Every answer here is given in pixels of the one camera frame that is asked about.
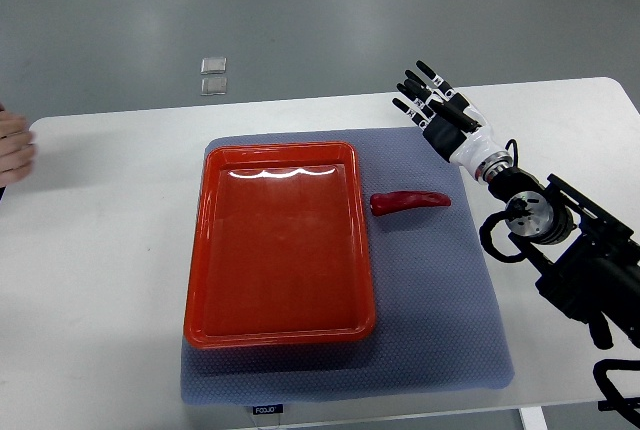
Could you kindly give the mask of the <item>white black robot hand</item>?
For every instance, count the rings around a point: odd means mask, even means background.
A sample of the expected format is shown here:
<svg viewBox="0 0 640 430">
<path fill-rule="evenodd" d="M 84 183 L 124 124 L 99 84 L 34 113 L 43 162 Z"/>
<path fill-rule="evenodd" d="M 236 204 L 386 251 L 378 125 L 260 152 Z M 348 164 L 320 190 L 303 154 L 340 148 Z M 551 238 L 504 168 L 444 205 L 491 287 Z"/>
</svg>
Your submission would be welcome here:
<svg viewBox="0 0 640 430">
<path fill-rule="evenodd" d="M 405 80 L 396 85 L 402 97 L 392 103 L 420 129 L 431 148 L 481 183 L 513 167 L 515 155 L 496 143 L 491 125 L 471 101 L 423 61 L 416 67 L 405 71 Z"/>
</svg>

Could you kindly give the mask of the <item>person's hand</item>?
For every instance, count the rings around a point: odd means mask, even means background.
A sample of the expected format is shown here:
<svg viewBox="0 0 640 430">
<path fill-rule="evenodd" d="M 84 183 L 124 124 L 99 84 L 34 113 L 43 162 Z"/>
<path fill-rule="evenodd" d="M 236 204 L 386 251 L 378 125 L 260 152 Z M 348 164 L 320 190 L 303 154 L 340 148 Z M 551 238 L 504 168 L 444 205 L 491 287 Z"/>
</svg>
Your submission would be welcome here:
<svg viewBox="0 0 640 430">
<path fill-rule="evenodd" d="M 36 156 L 35 135 L 27 120 L 1 106 L 0 181 L 5 188 L 32 172 Z"/>
</svg>

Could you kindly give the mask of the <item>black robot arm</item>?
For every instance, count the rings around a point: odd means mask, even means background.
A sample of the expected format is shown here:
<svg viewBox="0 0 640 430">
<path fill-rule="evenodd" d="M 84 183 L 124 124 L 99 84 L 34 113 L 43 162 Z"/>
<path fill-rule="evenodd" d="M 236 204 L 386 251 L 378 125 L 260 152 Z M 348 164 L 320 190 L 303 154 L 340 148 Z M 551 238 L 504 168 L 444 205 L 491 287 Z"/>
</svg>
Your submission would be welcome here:
<svg viewBox="0 0 640 430">
<path fill-rule="evenodd" d="M 633 231 L 555 175 L 541 185 L 518 165 L 509 140 L 483 176 L 504 209 L 486 218 L 480 243 L 494 259 L 528 261 L 539 294 L 585 324 L 595 346 L 613 346 L 615 324 L 639 343 L 639 245 Z"/>
</svg>

